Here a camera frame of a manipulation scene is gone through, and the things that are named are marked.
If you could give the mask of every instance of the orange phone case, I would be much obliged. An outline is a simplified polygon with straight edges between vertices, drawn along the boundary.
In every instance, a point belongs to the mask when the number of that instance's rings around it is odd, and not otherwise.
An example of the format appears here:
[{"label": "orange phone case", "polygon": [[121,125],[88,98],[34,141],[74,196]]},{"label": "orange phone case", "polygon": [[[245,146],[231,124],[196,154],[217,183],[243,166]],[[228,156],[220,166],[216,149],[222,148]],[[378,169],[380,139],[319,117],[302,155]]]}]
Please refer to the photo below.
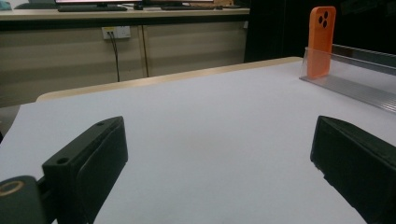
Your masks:
[{"label": "orange phone case", "polygon": [[309,18],[307,75],[323,77],[329,74],[335,7],[314,7]]}]

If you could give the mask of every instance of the wall outlet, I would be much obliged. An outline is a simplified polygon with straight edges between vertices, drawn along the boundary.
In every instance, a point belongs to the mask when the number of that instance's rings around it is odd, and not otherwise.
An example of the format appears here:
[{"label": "wall outlet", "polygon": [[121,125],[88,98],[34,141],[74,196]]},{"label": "wall outlet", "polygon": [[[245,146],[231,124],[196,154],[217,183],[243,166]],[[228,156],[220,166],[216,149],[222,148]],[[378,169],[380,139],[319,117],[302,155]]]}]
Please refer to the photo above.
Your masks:
[{"label": "wall outlet", "polygon": [[130,26],[107,26],[102,27],[103,39],[110,39],[110,32],[113,33],[116,39],[130,38],[131,27]]}]

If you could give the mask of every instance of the black cable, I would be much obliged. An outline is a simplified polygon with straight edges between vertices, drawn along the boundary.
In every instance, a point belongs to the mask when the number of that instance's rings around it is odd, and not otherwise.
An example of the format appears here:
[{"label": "black cable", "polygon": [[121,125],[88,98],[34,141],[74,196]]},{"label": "black cable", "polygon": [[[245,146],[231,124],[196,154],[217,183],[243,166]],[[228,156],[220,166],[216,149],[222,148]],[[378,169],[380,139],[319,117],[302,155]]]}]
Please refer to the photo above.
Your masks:
[{"label": "black cable", "polygon": [[[147,47],[146,47],[146,41],[147,41],[147,39],[146,39],[146,37],[145,37],[145,30],[144,30],[145,28],[144,28],[144,26],[141,26],[141,30],[142,30],[142,36],[143,36],[143,51],[145,51],[145,55],[148,55],[148,53],[147,53]],[[149,73],[149,62],[148,62],[148,57],[144,57],[144,60],[145,60],[145,70],[146,70],[146,74],[147,74],[147,77],[149,77],[149,75],[150,75],[150,73]]]},{"label": "black cable", "polygon": [[116,56],[116,66],[117,66],[117,81],[120,82],[120,70],[119,70],[119,52],[117,50],[117,42],[116,37],[114,36],[113,32],[107,32],[110,36],[111,43],[114,49],[114,55]]}]

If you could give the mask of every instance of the beige cabinet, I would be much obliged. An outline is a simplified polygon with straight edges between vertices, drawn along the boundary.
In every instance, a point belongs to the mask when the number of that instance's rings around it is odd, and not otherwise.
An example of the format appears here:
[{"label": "beige cabinet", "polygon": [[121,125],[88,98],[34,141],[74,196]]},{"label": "beige cabinet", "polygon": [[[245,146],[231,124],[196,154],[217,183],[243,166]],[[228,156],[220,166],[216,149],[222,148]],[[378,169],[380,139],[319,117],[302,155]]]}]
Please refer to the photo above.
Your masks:
[{"label": "beige cabinet", "polygon": [[242,63],[243,21],[143,26],[150,77]]},{"label": "beige cabinet", "polygon": [[[242,63],[242,21],[131,26],[117,39],[120,81]],[[0,33],[0,107],[50,91],[117,82],[113,45],[102,29]]]}]

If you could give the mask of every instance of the white table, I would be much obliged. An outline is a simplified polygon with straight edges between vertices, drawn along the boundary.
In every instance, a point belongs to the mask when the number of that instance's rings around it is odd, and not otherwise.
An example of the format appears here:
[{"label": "white table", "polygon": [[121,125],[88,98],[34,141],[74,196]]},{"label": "white table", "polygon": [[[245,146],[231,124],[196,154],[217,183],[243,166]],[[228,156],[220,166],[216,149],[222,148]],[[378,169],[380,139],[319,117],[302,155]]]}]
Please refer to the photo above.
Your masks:
[{"label": "white table", "polygon": [[396,145],[396,117],[299,79],[301,62],[22,105],[0,179],[40,165],[101,119],[130,159],[95,223],[364,223],[309,160],[319,115]]}]

